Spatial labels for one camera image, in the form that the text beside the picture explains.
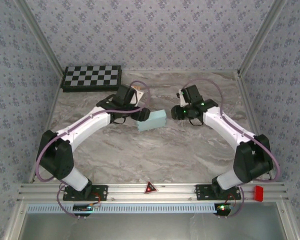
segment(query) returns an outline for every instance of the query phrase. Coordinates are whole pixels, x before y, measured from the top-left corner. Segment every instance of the gray marble surface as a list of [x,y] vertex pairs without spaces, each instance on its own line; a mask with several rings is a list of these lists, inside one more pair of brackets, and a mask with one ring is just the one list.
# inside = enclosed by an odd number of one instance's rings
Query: gray marble surface
[[[230,169],[234,151],[208,126],[192,126],[171,118],[171,108],[179,103],[176,93],[187,81],[209,78],[224,94],[224,111],[249,129],[247,116],[233,75],[217,73],[122,74],[122,83],[144,81],[150,86],[152,111],[164,109],[165,127],[138,132],[136,122],[110,124],[92,134],[73,153],[75,166],[95,183],[210,182]],[[208,82],[196,83],[204,99],[220,103],[217,89]],[[63,129],[87,114],[110,92],[60,92],[51,129]]]

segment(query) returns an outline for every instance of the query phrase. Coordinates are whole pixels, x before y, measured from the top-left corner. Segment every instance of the wall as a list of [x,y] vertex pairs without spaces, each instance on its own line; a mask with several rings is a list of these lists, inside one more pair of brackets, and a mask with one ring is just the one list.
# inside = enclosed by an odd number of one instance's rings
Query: wall
[[272,1],[28,0],[60,64],[236,70]]
[[0,239],[28,180],[59,79],[12,0],[0,1]]
[[244,79],[300,226],[300,0],[288,0]]

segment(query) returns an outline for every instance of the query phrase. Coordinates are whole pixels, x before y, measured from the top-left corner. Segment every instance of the foam block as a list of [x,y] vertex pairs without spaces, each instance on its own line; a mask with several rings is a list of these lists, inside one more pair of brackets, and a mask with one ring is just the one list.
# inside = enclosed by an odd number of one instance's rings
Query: foam block
[[137,121],[138,131],[146,131],[150,129],[156,129],[164,127],[167,123],[167,115],[165,110],[150,112],[147,121]]

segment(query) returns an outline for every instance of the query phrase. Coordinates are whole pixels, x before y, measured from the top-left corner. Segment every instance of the red warning triangle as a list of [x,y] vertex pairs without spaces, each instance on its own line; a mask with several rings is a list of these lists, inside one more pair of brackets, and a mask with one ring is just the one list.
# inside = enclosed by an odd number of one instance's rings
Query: red warning triangle
[[149,193],[153,193],[153,192],[157,192],[158,189],[151,183],[148,181],[148,184],[146,185],[145,194],[149,194]]

